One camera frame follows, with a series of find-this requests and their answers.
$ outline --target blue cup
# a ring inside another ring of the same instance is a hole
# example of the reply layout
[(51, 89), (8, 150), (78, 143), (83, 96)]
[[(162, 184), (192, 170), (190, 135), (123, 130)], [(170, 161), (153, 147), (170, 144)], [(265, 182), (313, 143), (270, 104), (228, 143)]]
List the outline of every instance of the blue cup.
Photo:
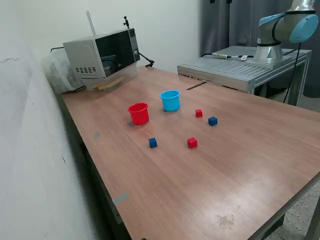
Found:
[(180, 92), (177, 90), (169, 90), (161, 93), (163, 108), (165, 111), (172, 112), (177, 111), (180, 108), (179, 100)]

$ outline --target metal table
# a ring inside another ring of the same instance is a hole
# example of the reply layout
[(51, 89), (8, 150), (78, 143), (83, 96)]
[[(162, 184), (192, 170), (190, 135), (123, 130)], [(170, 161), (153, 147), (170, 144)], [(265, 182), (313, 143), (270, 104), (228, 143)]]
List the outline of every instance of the metal table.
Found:
[[(256, 49), (256, 47), (250, 46), (230, 46), (217, 51), (217, 53), (231, 56), (254, 55)], [(208, 55), (178, 65), (177, 70), (180, 75), (254, 94), (257, 87), (292, 70), (295, 65), (297, 52), (292, 51), (292, 49), (283, 49), (283, 54), (291, 57), (291, 61), (276, 69), (248, 66), (245, 65), (244, 61), (238, 59), (220, 59)], [(296, 72), (288, 97), (288, 104), (290, 105), (300, 105), (311, 54), (311, 50), (300, 50)]]

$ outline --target floor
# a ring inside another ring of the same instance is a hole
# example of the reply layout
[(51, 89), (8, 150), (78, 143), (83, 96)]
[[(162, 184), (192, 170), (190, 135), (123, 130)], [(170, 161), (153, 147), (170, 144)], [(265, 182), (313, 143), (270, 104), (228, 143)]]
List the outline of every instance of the floor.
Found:
[[(276, 101), (284, 99), (284, 95), (274, 98)], [(301, 108), (320, 113), (320, 98), (303, 97)], [(285, 214), (283, 226), (271, 234), (267, 240), (303, 240), (307, 234), (308, 227), (320, 196), (320, 182), (307, 192), (290, 210)]]

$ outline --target red cube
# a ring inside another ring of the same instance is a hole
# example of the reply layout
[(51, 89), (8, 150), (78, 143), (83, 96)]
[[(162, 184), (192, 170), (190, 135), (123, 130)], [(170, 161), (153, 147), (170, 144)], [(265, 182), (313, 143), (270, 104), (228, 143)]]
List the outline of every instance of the red cube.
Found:
[(197, 142), (197, 140), (196, 140), (194, 137), (189, 138), (189, 139), (187, 140), (187, 142), (188, 142), (188, 147), (189, 147), (190, 149), (194, 149), (195, 147), (198, 146), (198, 142)]
[(202, 118), (202, 110), (201, 109), (197, 109), (197, 110), (195, 110), (195, 116), (197, 117), (197, 118)]

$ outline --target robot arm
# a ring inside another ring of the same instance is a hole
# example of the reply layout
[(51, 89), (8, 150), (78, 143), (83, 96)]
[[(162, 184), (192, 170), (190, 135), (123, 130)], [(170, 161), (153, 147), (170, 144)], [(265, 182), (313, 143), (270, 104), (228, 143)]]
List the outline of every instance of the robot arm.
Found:
[(283, 58), (281, 42), (303, 43), (311, 38), (319, 23), (314, 3), (315, 0), (293, 0), (286, 13), (262, 18), (255, 61), (266, 64), (280, 62)]

